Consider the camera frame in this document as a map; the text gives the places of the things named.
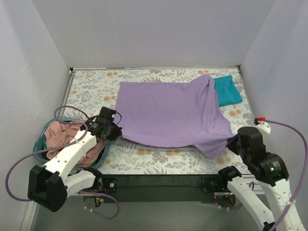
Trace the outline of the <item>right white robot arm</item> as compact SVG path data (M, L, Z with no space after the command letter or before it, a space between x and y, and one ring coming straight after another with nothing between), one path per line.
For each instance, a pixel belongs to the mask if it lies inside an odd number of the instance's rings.
M239 155L263 190L269 207L255 195L236 167L218 172L218 187L230 191L246 208L261 231L305 230L295 206L295 193L290 190L289 173L284 161L267 152L261 126L242 127L228 140L228 149Z

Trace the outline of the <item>purple t shirt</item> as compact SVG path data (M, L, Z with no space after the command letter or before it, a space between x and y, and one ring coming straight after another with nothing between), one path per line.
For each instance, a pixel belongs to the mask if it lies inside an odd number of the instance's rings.
M194 146L214 158L233 137L214 85L209 74L188 83L121 82L115 121L127 140L158 148Z

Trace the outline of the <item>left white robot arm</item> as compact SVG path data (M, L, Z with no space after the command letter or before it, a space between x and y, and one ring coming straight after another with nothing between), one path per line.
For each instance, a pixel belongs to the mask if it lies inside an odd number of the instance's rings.
M99 141L113 141L122 135L114 119L117 111L102 107L98 115L82 123L74 138L43 166L34 166L29 173L27 196L52 212L58 211L66 199L81 190L102 193L108 181L94 168L71 175L78 161Z

